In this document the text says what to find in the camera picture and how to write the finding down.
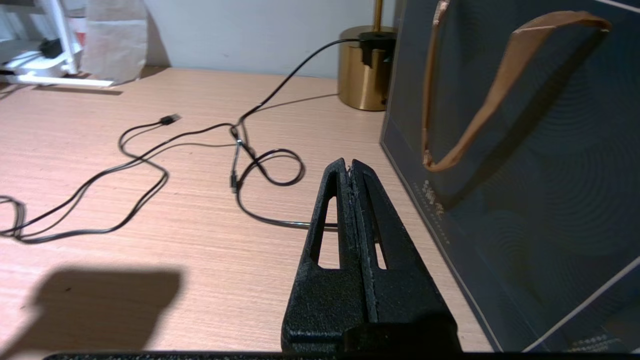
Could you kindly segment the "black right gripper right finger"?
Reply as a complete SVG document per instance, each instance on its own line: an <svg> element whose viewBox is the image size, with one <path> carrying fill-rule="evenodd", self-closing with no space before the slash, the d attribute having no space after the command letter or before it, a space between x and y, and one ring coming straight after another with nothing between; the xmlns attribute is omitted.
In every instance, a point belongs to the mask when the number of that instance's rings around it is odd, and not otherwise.
<svg viewBox="0 0 640 360"><path fill-rule="evenodd" d="M365 321L350 351L459 354L458 326L375 171L350 168Z"/></svg>

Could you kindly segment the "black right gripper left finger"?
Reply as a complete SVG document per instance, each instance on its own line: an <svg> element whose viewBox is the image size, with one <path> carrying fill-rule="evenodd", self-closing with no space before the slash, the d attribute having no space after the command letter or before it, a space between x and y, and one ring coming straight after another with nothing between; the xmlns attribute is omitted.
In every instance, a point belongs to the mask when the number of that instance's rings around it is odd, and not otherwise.
<svg viewBox="0 0 640 360"><path fill-rule="evenodd" d="M319 265L326 216L336 200L338 268ZM281 326L285 353L336 353L346 331L367 319L351 180L345 160L324 170Z"/></svg>

